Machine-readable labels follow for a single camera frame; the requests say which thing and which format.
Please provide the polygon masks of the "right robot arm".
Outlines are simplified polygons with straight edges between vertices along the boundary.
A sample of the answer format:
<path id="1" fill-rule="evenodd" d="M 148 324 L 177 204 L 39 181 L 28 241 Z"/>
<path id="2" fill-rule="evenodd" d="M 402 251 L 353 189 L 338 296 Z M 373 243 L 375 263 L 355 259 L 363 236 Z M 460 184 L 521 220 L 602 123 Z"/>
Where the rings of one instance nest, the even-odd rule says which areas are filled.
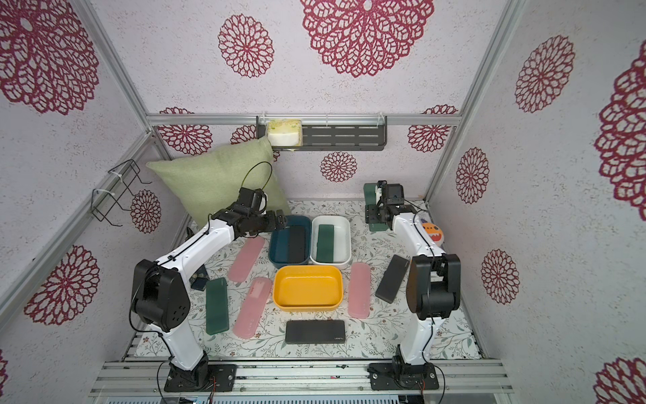
<path id="1" fill-rule="evenodd" d="M 410 330 L 397 346 L 385 375 L 403 385 L 433 378 L 432 344 L 445 321 L 460 307 L 461 262 L 432 240 L 422 209 L 405 199 L 403 186 L 380 180 L 363 185 L 364 217 L 369 227 L 384 225 L 402 242 L 408 259 L 395 255 L 375 296 L 392 303 L 403 278 L 406 302 L 412 314 Z"/>

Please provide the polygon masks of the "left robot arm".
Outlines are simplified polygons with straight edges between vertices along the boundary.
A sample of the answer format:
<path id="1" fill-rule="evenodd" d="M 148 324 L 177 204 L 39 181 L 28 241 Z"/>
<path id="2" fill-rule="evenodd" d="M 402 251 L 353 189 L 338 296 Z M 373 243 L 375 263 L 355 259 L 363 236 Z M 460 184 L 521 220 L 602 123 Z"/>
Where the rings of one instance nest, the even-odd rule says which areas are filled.
<path id="1" fill-rule="evenodd" d="M 203 228 L 184 244 L 159 259 L 136 264 L 130 310 L 166 344 L 172 370 L 203 379 L 208 368 L 208 355 L 187 320 L 191 277 L 238 238 L 282 230 L 286 225 L 282 210 L 269 210 L 263 190 L 241 188 L 236 201 L 208 215 Z"/>

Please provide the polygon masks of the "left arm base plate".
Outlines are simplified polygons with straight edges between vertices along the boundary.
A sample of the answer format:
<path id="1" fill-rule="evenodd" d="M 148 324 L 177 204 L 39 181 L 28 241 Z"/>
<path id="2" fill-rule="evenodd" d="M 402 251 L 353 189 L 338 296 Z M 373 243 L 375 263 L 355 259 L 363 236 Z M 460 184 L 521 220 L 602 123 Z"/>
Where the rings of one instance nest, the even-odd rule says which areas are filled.
<path id="1" fill-rule="evenodd" d="M 237 376 L 236 365 L 206 365 L 195 370 L 171 366 L 164 392 L 232 392 Z"/>

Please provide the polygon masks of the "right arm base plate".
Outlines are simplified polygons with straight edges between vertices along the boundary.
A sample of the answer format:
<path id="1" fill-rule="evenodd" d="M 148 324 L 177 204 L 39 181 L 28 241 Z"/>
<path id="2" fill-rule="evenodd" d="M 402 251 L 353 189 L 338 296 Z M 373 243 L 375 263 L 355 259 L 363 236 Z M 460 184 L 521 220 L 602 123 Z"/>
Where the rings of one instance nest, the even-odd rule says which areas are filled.
<path id="1" fill-rule="evenodd" d="M 370 363 L 367 371 L 373 391 L 438 390 L 442 380 L 432 364 Z"/>

